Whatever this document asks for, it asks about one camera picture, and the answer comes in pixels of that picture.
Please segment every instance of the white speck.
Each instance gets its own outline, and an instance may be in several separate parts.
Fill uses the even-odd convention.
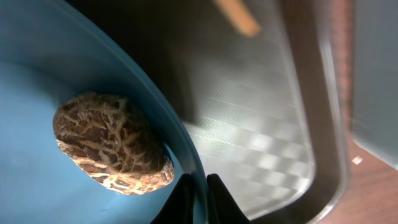
[[[358,165],[358,164],[360,164],[362,161],[363,161],[363,159],[360,157],[360,156],[356,156],[356,157],[354,157],[354,159],[353,160],[351,160],[355,165]]]

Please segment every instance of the blue plastic bowl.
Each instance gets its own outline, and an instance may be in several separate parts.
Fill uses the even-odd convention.
[[[170,185],[120,195],[59,151],[53,115],[86,91],[135,102],[169,146]],[[205,174],[178,116],[139,66],[63,1],[0,2],[0,123],[0,223],[149,223],[182,173],[195,179],[195,223],[206,220]]]

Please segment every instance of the wooden table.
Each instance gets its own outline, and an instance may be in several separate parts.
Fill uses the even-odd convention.
[[[398,223],[398,172],[361,149],[350,136],[353,0],[333,0],[331,5],[333,41],[340,74],[340,91],[346,103],[345,125],[349,141],[351,181],[343,198],[320,224],[390,224]]]

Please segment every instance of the metal tray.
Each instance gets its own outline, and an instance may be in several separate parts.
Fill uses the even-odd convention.
[[[69,1],[151,77],[253,223],[336,203],[348,171],[328,1],[244,1],[262,27],[250,39],[211,1]]]

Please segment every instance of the wooden stick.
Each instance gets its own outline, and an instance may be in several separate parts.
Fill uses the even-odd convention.
[[[254,37],[261,28],[240,0],[215,0],[216,5],[241,34]]]

